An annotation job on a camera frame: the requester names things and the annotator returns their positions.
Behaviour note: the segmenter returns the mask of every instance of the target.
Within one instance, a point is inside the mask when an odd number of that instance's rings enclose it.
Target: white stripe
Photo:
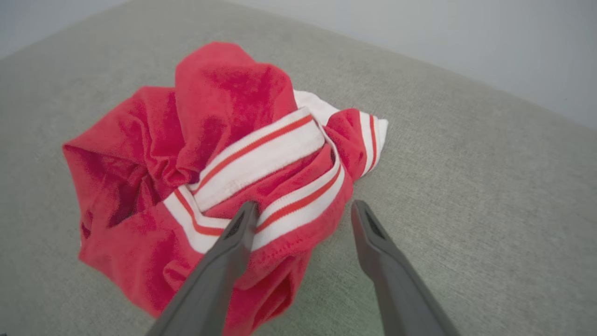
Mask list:
[[[332,184],[330,189],[324,192],[323,195],[319,196],[313,202],[293,213],[279,218],[263,231],[257,233],[253,240],[253,251],[265,246],[278,237],[283,236],[284,234],[315,220],[327,209],[328,206],[330,206],[331,202],[335,199],[336,195],[340,191],[342,183],[344,182],[344,168],[342,168],[342,165],[340,164],[338,149],[336,148],[334,142],[327,136],[321,125],[319,125],[319,129],[325,140],[334,151],[334,165],[330,170],[315,179],[313,182],[275,200],[261,213],[257,226],[260,226],[276,211],[313,194],[315,191],[331,181],[338,172],[338,169],[340,169],[338,179],[334,184]]]
[[[282,117],[275,123],[264,126],[256,131],[248,134],[247,136],[240,139],[239,141],[231,144],[230,146],[228,146],[224,150],[222,150],[222,152],[220,154],[218,154],[212,162],[210,162],[207,166],[205,166],[205,169],[202,170],[201,173],[199,174],[199,180],[202,180],[205,177],[205,175],[207,175],[210,171],[213,170],[213,168],[215,168],[218,164],[220,164],[222,161],[224,161],[230,155],[240,151],[241,149],[245,148],[246,146],[252,144],[253,142],[263,138],[264,136],[267,136],[268,134],[273,133],[285,126],[288,126],[288,125],[292,124],[293,122],[300,120],[303,117],[306,117],[308,115],[309,115],[308,109],[298,109],[288,115],[285,115],[284,117]]]
[[[371,165],[373,164],[373,140],[371,138],[371,123],[369,119],[369,115],[367,113],[359,111],[359,118],[361,119],[361,135],[363,137],[363,143],[365,144],[365,170],[363,170],[363,174],[365,175]]]
[[[195,215],[195,221],[197,222],[198,225],[201,225],[202,227],[222,228],[222,229],[224,229],[224,228],[226,228],[226,226],[228,226],[228,223],[230,222],[229,219],[204,216],[201,213],[201,211],[199,210],[199,207],[197,206],[197,203],[195,202],[195,199],[193,198],[193,194],[190,192],[190,190],[186,186],[184,186],[184,185],[180,186],[179,191],[180,191],[180,194],[187,201],[187,203],[189,204],[191,209],[193,210],[193,214]]]
[[[339,111],[339,109],[331,106],[319,98],[315,93],[307,91],[294,91],[294,100],[297,103],[298,108],[307,107],[311,111],[311,114],[317,119],[322,125],[327,125],[330,117]]]
[[[197,183],[193,183],[193,184],[187,184],[187,187],[189,188],[189,190],[197,190],[197,188],[199,188],[199,182]]]
[[[314,121],[264,143],[228,164],[201,187],[195,194],[199,209],[208,210],[259,179],[316,152],[324,143]]]
[[[377,142],[376,148],[376,161],[373,164],[373,168],[377,167],[379,163],[379,159],[381,157],[381,150],[383,149],[383,145],[386,142],[386,132],[387,132],[387,120],[385,119],[378,119],[377,117],[373,116],[375,120],[374,127],[375,127],[375,136]]]
[[[179,191],[182,193],[183,197],[187,200],[187,202],[189,201],[189,198],[192,199],[192,196],[190,195],[190,192],[186,188],[186,186],[184,186],[184,185],[180,186]],[[166,199],[164,200],[164,205],[166,206],[168,211],[170,211],[170,214],[172,214],[172,217],[174,217],[174,219],[176,219],[176,221],[180,224],[180,226],[182,226],[185,235],[189,239],[189,244],[195,251],[205,254],[209,249],[211,249],[212,246],[214,246],[214,244],[218,240],[218,237],[217,236],[208,236],[208,235],[201,234],[201,233],[198,233],[197,231],[195,231],[195,228],[193,227],[193,219],[191,218],[189,212],[180,203],[178,197],[176,197],[176,195],[174,193],[172,193],[168,197],[166,197]],[[217,220],[224,221],[225,222],[224,227],[226,227],[226,225],[230,221],[229,219],[217,219]]]
[[[334,201],[343,183],[344,169],[340,168],[338,179],[323,195],[309,205],[280,218],[263,231],[257,233],[255,238],[253,238],[252,250],[262,248],[278,237],[316,220]]]

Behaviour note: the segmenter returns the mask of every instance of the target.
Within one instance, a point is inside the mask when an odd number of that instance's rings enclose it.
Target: gray fabric surface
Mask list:
[[[152,319],[77,260],[60,145],[212,40],[297,89],[387,118],[358,181],[462,335],[594,335],[597,132],[442,69],[236,5],[136,0],[0,60],[0,333],[143,335]],[[257,335],[381,335],[348,211],[294,305]]]

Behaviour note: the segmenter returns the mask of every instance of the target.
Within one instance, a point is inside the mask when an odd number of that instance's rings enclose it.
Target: gray couch cushion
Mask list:
[[[463,335],[597,329],[597,132],[450,72],[236,5],[136,0],[0,61],[0,333],[143,335],[152,319],[76,258],[60,145],[201,45],[240,44],[297,89],[390,121],[358,181]],[[294,305],[257,335],[381,335],[348,209]]]

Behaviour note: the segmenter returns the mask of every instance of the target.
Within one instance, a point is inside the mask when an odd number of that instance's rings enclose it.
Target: red stripe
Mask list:
[[[371,161],[371,167],[369,167],[369,170],[367,172],[370,172],[371,169],[373,169],[373,166],[375,166],[375,160],[377,160],[377,140],[375,137],[375,119],[373,118],[373,115],[369,115],[369,124],[371,126],[371,139],[373,140],[373,161]]]
[[[197,220],[195,220],[195,213],[193,213],[193,209],[191,209],[189,202],[186,201],[178,189],[174,190],[174,194],[183,207],[187,210],[190,217],[193,219],[193,227],[195,228],[195,231],[208,236],[220,236],[222,232],[224,232],[224,229],[222,228],[202,227],[201,225],[197,224]]]
[[[290,203],[289,205],[283,207],[282,209],[279,209],[278,211],[274,212],[270,217],[268,217],[265,221],[263,221],[263,223],[261,223],[261,225],[259,225],[259,227],[257,227],[256,233],[259,233],[259,232],[265,230],[265,228],[268,227],[271,223],[279,220],[280,218],[286,216],[289,213],[295,212],[295,211],[309,205],[311,202],[315,201],[319,196],[323,195],[323,193],[328,191],[328,189],[330,189],[332,187],[332,185],[335,183],[335,181],[338,179],[338,176],[340,175],[340,169],[342,169],[342,168],[341,167],[338,168],[338,172],[336,172],[336,175],[334,176],[334,178],[332,178],[329,182],[327,182],[321,188],[317,189],[313,194],[311,194],[301,200],[298,200],[294,203]]]
[[[241,150],[239,150],[238,152],[230,155],[229,157],[225,158],[222,162],[220,162],[215,168],[213,168],[209,173],[207,173],[207,175],[205,175],[205,177],[201,180],[201,182],[199,183],[199,187],[193,191],[193,195],[195,195],[199,189],[201,189],[201,187],[203,187],[211,178],[214,177],[215,174],[217,174],[219,171],[221,171],[222,169],[224,169],[224,167],[226,167],[228,164],[230,164],[232,161],[236,160],[239,157],[242,157],[243,155],[245,155],[246,153],[254,150],[255,148],[263,145],[266,142],[272,141],[290,131],[293,131],[299,127],[301,127],[302,125],[307,124],[308,122],[310,122],[311,120],[313,120],[313,117],[309,114],[289,125],[286,125],[284,127],[282,127],[281,129],[269,133],[268,135],[264,136],[263,138],[260,138],[259,140],[256,140],[254,142],[252,142],[251,144],[249,144],[248,146],[246,146],[245,148],[242,148]]]

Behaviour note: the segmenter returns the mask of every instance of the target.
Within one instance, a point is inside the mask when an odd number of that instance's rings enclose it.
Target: red fabric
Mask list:
[[[208,44],[185,58],[173,88],[141,88],[63,147],[81,208],[79,258],[159,316],[203,256],[162,201],[197,182],[227,146],[296,109],[288,76],[232,44]],[[253,252],[235,285],[225,335],[248,335],[293,301],[312,249],[336,229],[364,170],[358,114],[341,111],[325,127],[347,172],[340,192],[316,220]],[[264,209],[334,160],[325,144],[204,215],[232,218],[247,200]]]

